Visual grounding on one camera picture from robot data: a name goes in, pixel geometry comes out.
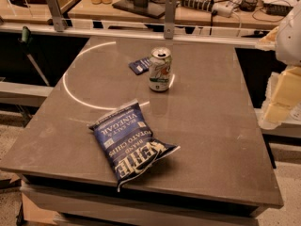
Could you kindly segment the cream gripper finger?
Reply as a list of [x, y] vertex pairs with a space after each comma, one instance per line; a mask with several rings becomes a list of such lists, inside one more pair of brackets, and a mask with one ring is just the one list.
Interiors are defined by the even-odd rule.
[[262, 104], [262, 118], [280, 124], [301, 102], [301, 68], [288, 66], [282, 73], [271, 73]]
[[257, 48], [263, 51], [274, 51], [276, 49], [277, 32], [278, 26], [257, 41]]

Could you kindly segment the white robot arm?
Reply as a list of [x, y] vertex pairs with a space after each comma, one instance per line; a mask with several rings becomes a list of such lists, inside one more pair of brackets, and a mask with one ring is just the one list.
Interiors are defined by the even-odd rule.
[[276, 128], [301, 102], [301, 1], [255, 47], [274, 50], [276, 59], [286, 65], [282, 73], [270, 76], [261, 106], [260, 127]]

